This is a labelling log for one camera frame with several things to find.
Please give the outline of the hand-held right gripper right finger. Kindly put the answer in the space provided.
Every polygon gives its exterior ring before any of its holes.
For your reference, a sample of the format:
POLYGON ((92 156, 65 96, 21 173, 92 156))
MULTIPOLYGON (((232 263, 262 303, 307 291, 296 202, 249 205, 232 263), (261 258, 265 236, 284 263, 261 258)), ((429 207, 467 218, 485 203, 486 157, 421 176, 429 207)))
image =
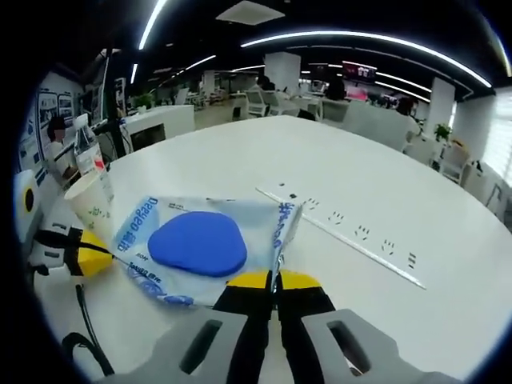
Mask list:
POLYGON ((397 343, 352 310, 336 310, 315 278, 280 272, 278 316, 296 383, 400 383, 397 343))

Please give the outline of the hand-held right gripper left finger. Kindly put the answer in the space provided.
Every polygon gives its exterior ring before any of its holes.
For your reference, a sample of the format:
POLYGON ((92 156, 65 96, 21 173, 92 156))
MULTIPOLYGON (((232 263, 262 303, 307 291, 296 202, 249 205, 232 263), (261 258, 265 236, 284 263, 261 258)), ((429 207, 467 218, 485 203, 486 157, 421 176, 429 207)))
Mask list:
POLYGON ((175 324, 154 344, 149 359, 116 383, 256 382, 268 345, 273 308, 270 271, 230 280, 211 309, 175 324))

